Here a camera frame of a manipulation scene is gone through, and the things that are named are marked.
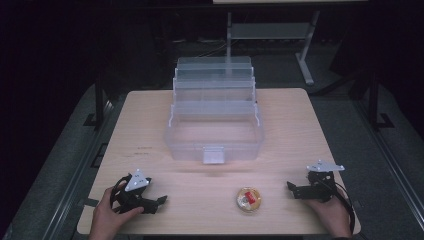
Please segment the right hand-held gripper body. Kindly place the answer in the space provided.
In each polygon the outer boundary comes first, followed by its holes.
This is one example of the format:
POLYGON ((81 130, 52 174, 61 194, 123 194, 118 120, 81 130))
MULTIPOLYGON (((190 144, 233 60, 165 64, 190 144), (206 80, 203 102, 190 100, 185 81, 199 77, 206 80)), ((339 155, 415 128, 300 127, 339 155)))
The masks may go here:
POLYGON ((329 201, 337 192, 334 173, 344 171, 345 167, 319 159, 316 163, 307 166, 306 169, 308 170, 309 185, 295 186, 294 198, 329 201))

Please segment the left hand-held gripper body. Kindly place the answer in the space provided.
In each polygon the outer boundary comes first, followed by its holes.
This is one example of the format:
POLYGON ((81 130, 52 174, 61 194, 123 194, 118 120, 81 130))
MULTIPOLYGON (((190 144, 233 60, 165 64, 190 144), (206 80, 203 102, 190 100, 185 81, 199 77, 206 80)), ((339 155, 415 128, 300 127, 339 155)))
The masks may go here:
POLYGON ((143 207, 143 214, 155 214, 159 208, 157 201, 143 197, 150 183, 151 178, 145 177, 140 169, 122 177, 113 187, 113 202, 118 203, 113 210, 123 214, 134 208, 143 207))

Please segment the clear plastic tiered storage box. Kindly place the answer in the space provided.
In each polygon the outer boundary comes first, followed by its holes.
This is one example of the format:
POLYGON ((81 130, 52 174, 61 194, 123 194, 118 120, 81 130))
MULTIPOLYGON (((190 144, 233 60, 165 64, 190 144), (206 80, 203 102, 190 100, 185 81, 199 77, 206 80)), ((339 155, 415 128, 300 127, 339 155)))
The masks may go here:
POLYGON ((254 160, 264 141, 251 59, 181 57, 165 142, 176 160, 254 160))

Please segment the person's right hand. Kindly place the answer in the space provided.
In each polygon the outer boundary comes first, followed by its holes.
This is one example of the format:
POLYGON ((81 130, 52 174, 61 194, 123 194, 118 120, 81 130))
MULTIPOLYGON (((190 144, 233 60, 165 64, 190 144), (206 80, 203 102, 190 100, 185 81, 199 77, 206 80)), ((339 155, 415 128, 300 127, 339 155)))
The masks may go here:
POLYGON ((333 240, 352 239, 350 215, 340 199, 333 197, 327 202, 308 199, 304 200, 304 203, 317 214, 321 224, 333 240))

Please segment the person's left hand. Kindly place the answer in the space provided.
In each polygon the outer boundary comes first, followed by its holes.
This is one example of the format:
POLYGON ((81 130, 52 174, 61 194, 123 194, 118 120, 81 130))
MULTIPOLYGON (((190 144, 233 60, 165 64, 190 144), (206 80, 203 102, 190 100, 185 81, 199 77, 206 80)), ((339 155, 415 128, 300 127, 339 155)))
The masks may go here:
POLYGON ((143 207, 118 214, 110 206, 112 187, 105 190, 102 199, 93 211, 89 240, 113 240, 120 228, 134 217, 144 212, 143 207))

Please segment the black metal stand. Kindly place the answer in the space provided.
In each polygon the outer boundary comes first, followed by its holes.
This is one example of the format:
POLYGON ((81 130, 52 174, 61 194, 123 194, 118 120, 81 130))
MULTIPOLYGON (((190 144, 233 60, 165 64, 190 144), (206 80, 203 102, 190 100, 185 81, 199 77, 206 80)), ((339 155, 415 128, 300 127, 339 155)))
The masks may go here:
POLYGON ((104 109, 106 106, 104 86, 106 81, 106 75, 100 74, 94 82, 94 93, 95 93, 95 112, 87 115, 84 126, 93 127, 97 131, 103 124, 104 121, 104 109))
POLYGON ((385 113, 378 112, 379 82, 375 72, 371 71, 367 78, 368 107, 367 120, 372 129, 378 132, 382 128, 393 128, 394 124, 385 113))

